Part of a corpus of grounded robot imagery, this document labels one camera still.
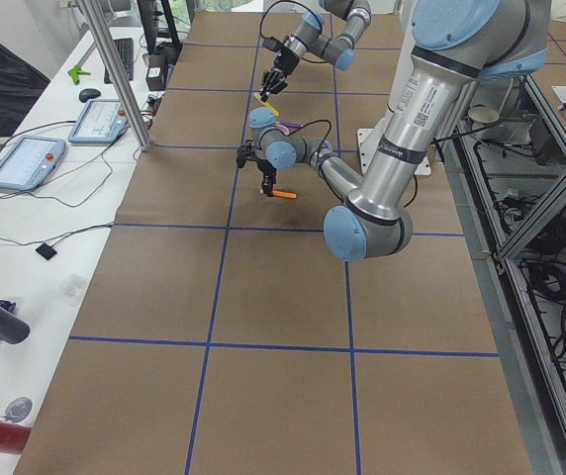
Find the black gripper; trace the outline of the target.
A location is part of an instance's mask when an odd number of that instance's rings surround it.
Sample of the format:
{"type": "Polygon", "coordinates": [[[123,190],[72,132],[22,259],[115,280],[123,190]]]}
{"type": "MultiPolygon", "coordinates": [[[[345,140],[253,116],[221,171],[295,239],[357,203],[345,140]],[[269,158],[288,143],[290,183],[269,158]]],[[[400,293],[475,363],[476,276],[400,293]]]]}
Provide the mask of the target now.
{"type": "Polygon", "coordinates": [[[303,57],[303,41],[298,37],[286,37],[283,41],[272,38],[277,53],[272,70],[265,70],[261,80],[260,100],[267,101],[271,94],[282,92],[287,77],[292,74],[303,57]]]}
{"type": "Polygon", "coordinates": [[[262,173],[261,191],[267,197],[273,196],[273,184],[276,183],[276,168],[267,160],[258,160],[257,168],[262,173]]]}

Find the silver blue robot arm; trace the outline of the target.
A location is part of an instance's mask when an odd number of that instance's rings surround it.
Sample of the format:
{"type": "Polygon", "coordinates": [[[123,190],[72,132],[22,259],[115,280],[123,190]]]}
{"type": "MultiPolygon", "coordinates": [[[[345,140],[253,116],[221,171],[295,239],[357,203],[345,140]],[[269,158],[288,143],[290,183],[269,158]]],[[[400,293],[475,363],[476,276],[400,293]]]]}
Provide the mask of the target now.
{"type": "Polygon", "coordinates": [[[331,253],[344,261],[391,255],[410,241],[401,198],[460,90],[477,80],[517,77],[546,60],[546,1],[420,1],[412,10],[412,72],[364,173],[323,140],[286,134],[266,107],[251,111],[247,153],[268,177],[311,166],[339,198],[324,219],[331,253]]]}
{"type": "Polygon", "coordinates": [[[338,35],[328,37],[323,33],[324,17],[300,2],[295,1],[295,4],[304,7],[306,12],[296,29],[283,40],[266,37],[262,33],[262,25],[270,8],[263,14],[259,24],[262,46],[276,54],[273,66],[262,74],[259,99],[263,103],[288,86],[288,77],[307,53],[336,69],[348,70],[355,58],[356,44],[371,25],[371,7],[367,1],[320,1],[323,10],[345,22],[338,35]]]}

